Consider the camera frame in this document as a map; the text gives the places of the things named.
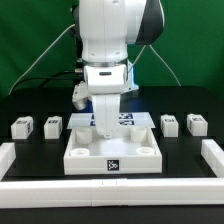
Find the green wall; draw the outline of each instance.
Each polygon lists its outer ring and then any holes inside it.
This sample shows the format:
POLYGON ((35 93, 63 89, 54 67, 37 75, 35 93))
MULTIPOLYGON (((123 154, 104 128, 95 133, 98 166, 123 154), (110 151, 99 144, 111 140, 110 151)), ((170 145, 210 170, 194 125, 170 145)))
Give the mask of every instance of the green wall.
MULTIPOLYGON (((75 0, 0 1, 0 98, 34 60, 73 23, 75 0)), ((162 0, 165 30, 153 44, 182 85, 205 86, 224 99, 224 1, 162 0)), ((139 46, 129 47, 133 61, 139 46)), ((75 43, 69 33, 29 73, 46 77, 75 67, 75 43)), ((176 85, 166 68, 146 49, 136 66, 139 85, 176 85)), ((30 82, 21 88, 37 86, 30 82)), ((52 82, 49 86, 69 85, 52 82)))

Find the small white block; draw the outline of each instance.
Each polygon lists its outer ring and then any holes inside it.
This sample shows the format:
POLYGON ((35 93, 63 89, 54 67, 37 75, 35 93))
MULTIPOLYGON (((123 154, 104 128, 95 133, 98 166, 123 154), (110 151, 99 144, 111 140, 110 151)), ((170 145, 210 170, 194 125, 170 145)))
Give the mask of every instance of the small white block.
POLYGON ((19 117, 11 126, 12 139, 27 139, 32 131, 32 117, 19 117))
POLYGON ((59 139, 62 132, 62 117, 49 117, 44 125, 45 139, 59 139))
POLYGON ((207 136, 208 122, 201 115, 189 114, 187 128, 193 136, 207 136))
POLYGON ((161 129, 164 137, 178 137, 179 124, 174 116, 161 116, 161 129))

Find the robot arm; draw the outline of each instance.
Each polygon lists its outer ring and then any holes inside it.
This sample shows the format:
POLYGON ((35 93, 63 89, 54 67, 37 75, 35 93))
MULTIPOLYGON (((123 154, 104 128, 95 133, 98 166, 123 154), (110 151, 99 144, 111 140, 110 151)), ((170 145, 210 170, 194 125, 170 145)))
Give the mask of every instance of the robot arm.
POLYGON ((158 38, 164 25, 162 6, 160 0, 80 0, 74 16, 96 130, 111 138, 128 81, 127 44, 149 45, 158 38))

